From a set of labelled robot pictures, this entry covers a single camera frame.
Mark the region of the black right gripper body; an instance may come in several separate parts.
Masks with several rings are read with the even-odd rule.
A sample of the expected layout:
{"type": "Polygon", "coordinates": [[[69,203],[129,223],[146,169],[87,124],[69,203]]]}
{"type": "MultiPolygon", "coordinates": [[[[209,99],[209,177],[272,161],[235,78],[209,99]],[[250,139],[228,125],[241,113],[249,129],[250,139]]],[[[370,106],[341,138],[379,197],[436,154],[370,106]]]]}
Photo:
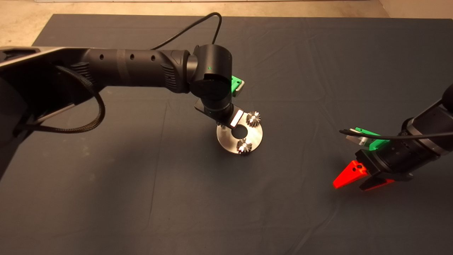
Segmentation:
{"type": "Polygon", "coordinates": [[[360,149],[355,153],[355,157],[357,161],[367,168],[372,177],[394,181],[411,181],[414,179],[414,176],[410,173],[400,173],[392,170],[375,152],[360,149]]]}

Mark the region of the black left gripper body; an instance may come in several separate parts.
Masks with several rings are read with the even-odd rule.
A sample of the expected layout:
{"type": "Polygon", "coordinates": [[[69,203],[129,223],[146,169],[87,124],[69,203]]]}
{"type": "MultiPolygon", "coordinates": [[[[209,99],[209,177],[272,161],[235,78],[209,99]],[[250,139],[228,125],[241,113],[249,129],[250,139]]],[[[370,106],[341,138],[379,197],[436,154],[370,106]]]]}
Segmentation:
{"type": "Polygon", "coordinates": [[[230,103],[220,111],[214,111],[206,108],[202,100],[197,100],[194,105],[195,109],[209,118],[213,119],[218,125],[225,126],[229,129],[234,129],[238,124],[243,114],[245,113],[242,108],[230,103]]]}

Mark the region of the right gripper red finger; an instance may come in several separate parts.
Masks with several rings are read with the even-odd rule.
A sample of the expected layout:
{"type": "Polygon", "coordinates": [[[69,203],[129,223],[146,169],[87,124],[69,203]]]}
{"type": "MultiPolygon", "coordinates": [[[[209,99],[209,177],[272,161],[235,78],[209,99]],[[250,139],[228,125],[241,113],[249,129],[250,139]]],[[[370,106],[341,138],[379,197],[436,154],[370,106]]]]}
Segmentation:
{"type": "Polygon", "coordinates": [[[339,189],[369,176],[367,168],[359,161],[351,161],[333,181],[333,187],[339,189]]]}
{"type": "Polygon", "coordinates": [[[360,186],[360,190],[365,192],[369,190],[373,190],[379,187],[383,187],[388,184],[394,183],[395,180],[391,178],[384,178],[384,177],[378,177],[378,176],[371,176],[367,178],[360,186]]]}

